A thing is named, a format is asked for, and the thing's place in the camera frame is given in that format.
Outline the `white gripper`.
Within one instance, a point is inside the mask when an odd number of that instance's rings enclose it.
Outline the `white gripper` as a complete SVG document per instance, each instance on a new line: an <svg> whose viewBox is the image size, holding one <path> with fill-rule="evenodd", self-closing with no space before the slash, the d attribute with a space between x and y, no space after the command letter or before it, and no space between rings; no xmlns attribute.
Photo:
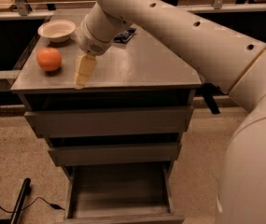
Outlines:
<svg viewBox="0 0 266 224"><path fill-rule="evenodd" d="M77 58L74 75L75 88L83 89L97 65L95 56L103 55L111 47L111 38L99 22L85 18L75 30L75 40L87 53Z"/></svg>

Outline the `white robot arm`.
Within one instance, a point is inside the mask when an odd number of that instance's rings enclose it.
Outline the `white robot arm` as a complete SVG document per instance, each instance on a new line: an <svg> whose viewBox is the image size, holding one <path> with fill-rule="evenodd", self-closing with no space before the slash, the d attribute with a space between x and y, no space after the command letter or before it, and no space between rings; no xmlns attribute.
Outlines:
<svg viewBox="0 0 266 224"><path fill-rule="evenodd" d="M161 0L96 0L75 38L102 55L132 23L248 111L223 162L216 224L266 224L266 44Z"/></svg>

